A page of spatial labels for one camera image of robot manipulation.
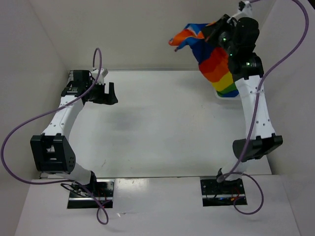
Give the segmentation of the rainbow striped shorts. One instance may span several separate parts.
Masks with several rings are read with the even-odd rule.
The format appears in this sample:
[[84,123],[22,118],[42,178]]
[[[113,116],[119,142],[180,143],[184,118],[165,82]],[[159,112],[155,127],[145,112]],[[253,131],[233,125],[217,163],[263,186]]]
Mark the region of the rainbow striped shorts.
[[222,48],[212,47],[204,41],[202,28],[206,25],[187,24],[181,32],[168,41],[168,44],[175,46],[175,51],[189,46],[198,62],[199,71],[211,83],[215,91],[227,93],[237,90],[232,74],[228,70],[226,52]]

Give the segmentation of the aluminium table edge rail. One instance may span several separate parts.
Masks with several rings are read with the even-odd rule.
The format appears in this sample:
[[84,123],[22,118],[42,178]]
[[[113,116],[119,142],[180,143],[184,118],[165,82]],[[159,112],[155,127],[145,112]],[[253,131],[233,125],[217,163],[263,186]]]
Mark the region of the aluminium table edge rail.
[[67,82],[73,81],[73,70],[69,71]]

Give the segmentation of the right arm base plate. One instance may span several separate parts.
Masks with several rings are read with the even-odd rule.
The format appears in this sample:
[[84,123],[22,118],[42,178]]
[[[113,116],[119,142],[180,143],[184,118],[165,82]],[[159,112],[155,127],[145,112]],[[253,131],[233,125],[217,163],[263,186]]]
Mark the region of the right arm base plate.
[[231,183],[218,183],[215,177],[201,177],[201,194],[204,207],[247,205],[243,181],[239,178]]

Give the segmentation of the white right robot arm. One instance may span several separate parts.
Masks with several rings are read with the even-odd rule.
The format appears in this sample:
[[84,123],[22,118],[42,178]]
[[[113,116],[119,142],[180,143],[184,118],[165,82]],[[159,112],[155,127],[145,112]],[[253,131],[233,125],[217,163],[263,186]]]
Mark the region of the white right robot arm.
[[216,188],[227,193],[233,181],[246,170],[246,162],[259,160],[283,144],[268,113],[261,58],[254,52],[259,36],[258,22],[250,17],[235,19],[223,15],[202,29],[205,41],[223,49],[228,56],[228,69],[239,92],[246,126],[246,138],[235,140],[232,149],[237,161],[231,168],[220,169]]

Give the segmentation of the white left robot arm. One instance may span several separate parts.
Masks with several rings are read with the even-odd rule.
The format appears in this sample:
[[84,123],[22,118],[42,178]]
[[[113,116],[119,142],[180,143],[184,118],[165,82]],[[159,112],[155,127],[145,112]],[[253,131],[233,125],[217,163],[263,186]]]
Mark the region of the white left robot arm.
[[104,105],[118,103],[114,83],[106,81],[107,69],[72,70],[61,92],[59,110],[40,135],[32,136],[31,150],[38,171],[56,174],[81,184],[86,196],[94,196],[98,183],[92,171],[76,161],[68,141],[72,127],[87,102]]

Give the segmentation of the white plastic basket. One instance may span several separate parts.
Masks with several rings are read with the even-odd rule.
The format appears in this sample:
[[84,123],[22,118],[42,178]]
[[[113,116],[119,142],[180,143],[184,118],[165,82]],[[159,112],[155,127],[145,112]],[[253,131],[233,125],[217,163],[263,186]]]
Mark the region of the white plastic basket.
[[216,91],[216,96],[219,99],[235,99],[239,95],[238,90],[232,90],[227,93],[222,93],[220,91]]

